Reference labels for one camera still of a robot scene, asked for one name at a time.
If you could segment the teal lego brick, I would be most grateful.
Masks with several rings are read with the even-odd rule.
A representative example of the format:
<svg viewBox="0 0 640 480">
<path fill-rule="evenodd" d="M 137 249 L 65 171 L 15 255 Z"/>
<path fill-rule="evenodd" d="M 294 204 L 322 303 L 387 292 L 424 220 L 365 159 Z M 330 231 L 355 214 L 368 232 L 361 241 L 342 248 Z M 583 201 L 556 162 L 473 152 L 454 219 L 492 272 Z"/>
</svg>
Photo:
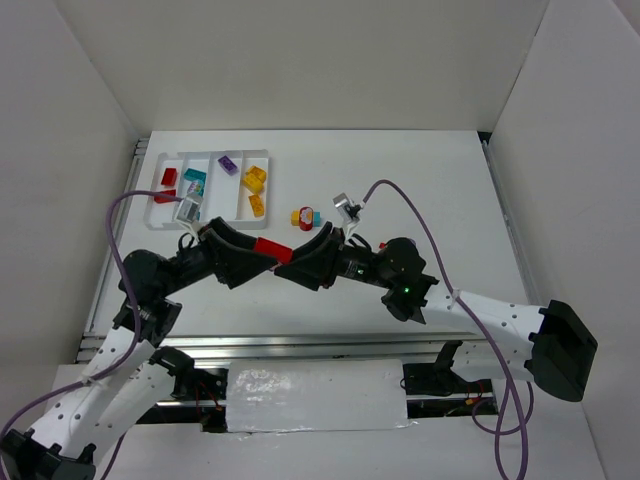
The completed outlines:
<svg viewBox="0 0 640 480">
<path fill-rule="evenodd" d="M 206 176 L 207 174 L 204 171 L 193 169 L 193 168 L 188 168 L 184 172 L 184 179 L 190 182 L 193 182 L 193 181 L 205 182 Z"/>
</svg>

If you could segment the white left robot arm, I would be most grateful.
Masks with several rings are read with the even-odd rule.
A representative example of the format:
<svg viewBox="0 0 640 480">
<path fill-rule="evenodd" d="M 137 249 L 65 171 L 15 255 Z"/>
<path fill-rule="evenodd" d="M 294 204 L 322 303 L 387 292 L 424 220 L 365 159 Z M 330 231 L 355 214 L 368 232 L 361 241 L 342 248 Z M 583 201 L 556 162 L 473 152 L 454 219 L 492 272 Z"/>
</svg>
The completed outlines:
<svg viewBox="0 0 640 480">
<path fill-rule="evenodd" d="M 114 259 L 127 297 L 111 330 L 74 383 L 47 395 L 54 406 L 26 431 L 1 433 L 4 479 L 92 479 L 107 450 L 159 400 L 183 398 L 209 375 L 163 341 L 181 310 L 171 294 L 209 276 L 234 288 L 277 266 L 257 238 L 217 218 L 165 258 L 135 250 Z"/>
</svg>

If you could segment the yellow round printed lego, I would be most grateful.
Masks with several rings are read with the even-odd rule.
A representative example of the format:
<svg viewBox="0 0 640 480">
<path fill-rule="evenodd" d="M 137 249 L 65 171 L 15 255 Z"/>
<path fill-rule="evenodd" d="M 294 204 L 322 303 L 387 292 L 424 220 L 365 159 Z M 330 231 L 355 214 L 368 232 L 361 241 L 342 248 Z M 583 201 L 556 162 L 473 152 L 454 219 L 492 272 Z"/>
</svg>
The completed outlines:
<svg viewBox="0 0 640 480">
<path fill-rule="evenodd" d="M 253 173 L 246 173 L 242 183 L 254 195 L 259 195 L 264 189 L 263 181 Z"/>
</svg>

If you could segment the yellow red blue lego cluster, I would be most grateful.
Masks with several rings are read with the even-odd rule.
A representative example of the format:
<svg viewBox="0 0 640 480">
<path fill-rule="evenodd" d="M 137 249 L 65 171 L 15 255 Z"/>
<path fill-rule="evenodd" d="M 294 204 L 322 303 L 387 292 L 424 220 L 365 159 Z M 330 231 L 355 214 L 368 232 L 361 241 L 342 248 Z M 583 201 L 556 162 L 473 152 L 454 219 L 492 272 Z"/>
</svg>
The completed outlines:
<svg viewBox="0 0 640 480">
<path fill-rule="evenodd" d="M 292 226 L 302 231 L 310 231 L 321 225 L 321 215 L 311 207 L 302 207 L 291 213 L 290 222 Z"/>
</svg>

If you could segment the purple lego plate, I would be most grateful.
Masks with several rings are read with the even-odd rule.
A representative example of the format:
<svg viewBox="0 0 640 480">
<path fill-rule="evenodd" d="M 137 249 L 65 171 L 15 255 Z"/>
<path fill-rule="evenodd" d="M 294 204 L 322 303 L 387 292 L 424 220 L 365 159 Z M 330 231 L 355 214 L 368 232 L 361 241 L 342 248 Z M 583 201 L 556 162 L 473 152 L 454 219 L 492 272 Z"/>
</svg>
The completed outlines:
<svg viewBox="0 0 640 480">
<path fill-rule="evenodd" d="M 220 167 L 230 176 L 235 175 L 238 172 L 238 167 L 227 155 L 220 157 L 217 160 Z"/>
</svg>

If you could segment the red sloped lego brick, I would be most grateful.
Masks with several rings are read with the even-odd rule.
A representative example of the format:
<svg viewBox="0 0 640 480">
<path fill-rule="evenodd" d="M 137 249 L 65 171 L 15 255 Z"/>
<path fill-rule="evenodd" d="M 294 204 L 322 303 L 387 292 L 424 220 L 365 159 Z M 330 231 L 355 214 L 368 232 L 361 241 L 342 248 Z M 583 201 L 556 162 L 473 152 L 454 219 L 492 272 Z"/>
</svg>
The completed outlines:
<svg viewBox="0 0 640 480">
<path fill-rule="evenodd" d="M 177 199 L 177 196 L 176 196 L 175 189 L 159 191 L 153 195 L 153 201 L 156 204 L 165 204 L 165 203 L 175 202 L 176 199 Z"/>
</svg>

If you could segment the red and purple lego stack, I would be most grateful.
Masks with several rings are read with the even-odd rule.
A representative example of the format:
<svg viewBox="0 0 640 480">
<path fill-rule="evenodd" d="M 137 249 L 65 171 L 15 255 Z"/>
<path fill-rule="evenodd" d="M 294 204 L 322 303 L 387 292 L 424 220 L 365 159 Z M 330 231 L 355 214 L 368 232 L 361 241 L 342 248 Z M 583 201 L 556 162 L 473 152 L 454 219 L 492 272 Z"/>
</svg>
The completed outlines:
<svg viewBox="0 0 640 480">
<path fill-rule="evenodd" d="M 293 258 L 293 250 L 290 247 L 263 237 L 256 240 L 253 250 L 275 258 L 282 265 L 288 264 Z"/>
</svg>

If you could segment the teal round printed lego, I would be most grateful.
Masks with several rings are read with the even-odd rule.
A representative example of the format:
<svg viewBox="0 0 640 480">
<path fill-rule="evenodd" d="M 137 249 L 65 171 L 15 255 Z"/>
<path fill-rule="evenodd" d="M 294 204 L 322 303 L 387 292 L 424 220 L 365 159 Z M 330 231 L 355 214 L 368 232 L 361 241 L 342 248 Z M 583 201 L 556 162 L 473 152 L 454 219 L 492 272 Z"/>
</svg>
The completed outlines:
<svg viewBox="0 0 640 480">
<path fill-rule="evenodd" d="M 187 190 L 187 194 L 188 195 L 195 194 L 202 197 L 204 195 L 204 188 L 205 188 L 205 183 L 203 181 L 194 180 L 190 183 Z"/>
</svg>

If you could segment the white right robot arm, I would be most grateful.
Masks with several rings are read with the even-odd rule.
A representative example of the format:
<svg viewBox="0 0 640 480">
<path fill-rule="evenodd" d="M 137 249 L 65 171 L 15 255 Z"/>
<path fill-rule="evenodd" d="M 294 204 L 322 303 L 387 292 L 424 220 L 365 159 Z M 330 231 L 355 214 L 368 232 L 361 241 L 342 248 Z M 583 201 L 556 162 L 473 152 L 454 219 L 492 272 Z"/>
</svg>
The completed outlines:
<svg viewBox="0 0 640 480">
<path fill-rule="evenodd" d="M 582 401 L 598 344 L 571 306 L 557 300 L 546 307 L 519 305 L 454 290 L 425 267 L 409 238 L 393 238 L 374 252 L 346 243 L 342 230 L 327 224 L 275 274 L 314 291 L 339 277 L 380 287 L 395 319 L 480 335 L 499 349 L 491 364 L 474 361 L 472 347 L 449 343 L 438 362 L 453 375 L 473 382 L 509 371 L 555 398 Z"/>
</svg>

